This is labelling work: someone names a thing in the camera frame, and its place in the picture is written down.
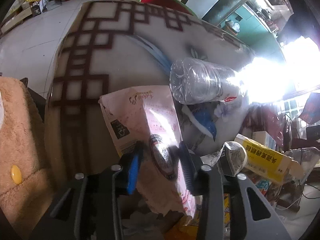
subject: yellow button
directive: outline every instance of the yellow button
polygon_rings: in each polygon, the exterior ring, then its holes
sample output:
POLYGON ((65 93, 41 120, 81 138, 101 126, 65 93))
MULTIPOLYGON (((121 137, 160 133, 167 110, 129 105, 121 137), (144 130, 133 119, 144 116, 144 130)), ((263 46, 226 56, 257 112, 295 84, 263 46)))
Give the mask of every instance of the yellow button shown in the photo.
POLYGON ((11 178, 13 179, 13 182, 17 185, 19 185, 22 182, 21 171, 17 165, 13 165, 11 167, 11 178))

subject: teal wall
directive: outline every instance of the teal wall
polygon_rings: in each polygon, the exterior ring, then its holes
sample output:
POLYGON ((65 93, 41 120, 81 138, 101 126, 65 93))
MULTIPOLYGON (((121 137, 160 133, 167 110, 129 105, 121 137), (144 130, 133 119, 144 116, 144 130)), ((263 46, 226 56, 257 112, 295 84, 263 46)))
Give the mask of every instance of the teal wall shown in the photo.
POLYGON ((232 20, 240 25, 240 32, 236 37, 252 48, 257 57, 264 57, 280 63, 285 62, 275 37, 244 6, 233 12, 227 20, 232 20), (236 20, 238 15, 242 17, 240 22, 236 20))

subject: metal screw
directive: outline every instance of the metal screw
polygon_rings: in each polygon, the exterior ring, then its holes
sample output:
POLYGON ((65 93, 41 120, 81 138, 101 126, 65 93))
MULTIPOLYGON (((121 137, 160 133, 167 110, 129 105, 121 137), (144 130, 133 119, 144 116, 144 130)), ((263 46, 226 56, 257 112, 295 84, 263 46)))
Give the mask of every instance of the metal screw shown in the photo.
POLYGON ((201 166, 201 170, 203 171, 211 171, 211 166, 204 164, 201 166))
POLYGON ((121 165, 119 165, 119 164, 115 164, 115 165, 112 165, 111 166, 111 170, 113 170, 113 171, 119 171, 119 170, 121 170, 121 165))
POLYGON ((75 175, 75 178, 76 178, 76 179, 83 179, 83 178, 84 178, 84 174, 83 174, 83 173, 77 173, 77 174, 75 175))
POLYGON ((245 180, 245 179, 247 178, 247 176, 244 175, 243 173, 239 173, 239 174, 237 175, 237 177, 238 177, 238 179, 240 179, 240 180, 245 180))

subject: plastic water bottle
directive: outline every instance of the plastic water bottle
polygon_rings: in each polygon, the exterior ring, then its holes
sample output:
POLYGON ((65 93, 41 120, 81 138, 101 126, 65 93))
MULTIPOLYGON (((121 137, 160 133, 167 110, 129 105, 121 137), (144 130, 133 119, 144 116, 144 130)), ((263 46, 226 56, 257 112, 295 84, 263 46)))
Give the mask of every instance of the plastic water bottle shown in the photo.
POLYGON ((171 66, 170 88, 181 104, 192 105, 236 99, 243 83, 229 67, 187 57, 171 66))

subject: brown plush towel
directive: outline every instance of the brown plush towel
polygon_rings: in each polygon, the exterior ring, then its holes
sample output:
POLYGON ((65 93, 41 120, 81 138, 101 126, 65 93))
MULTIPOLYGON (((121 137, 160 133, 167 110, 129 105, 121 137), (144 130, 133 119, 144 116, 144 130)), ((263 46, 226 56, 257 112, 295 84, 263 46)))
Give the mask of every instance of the brown plush towel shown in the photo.
POLYGON ((53 197, 51 169, 44 149, 44 125, 27 88, 0 77, 4 123, 0 130, 0 207, 18 235, 27 239, 53 197), (11 178, 12 165, 22 183, 11 178))

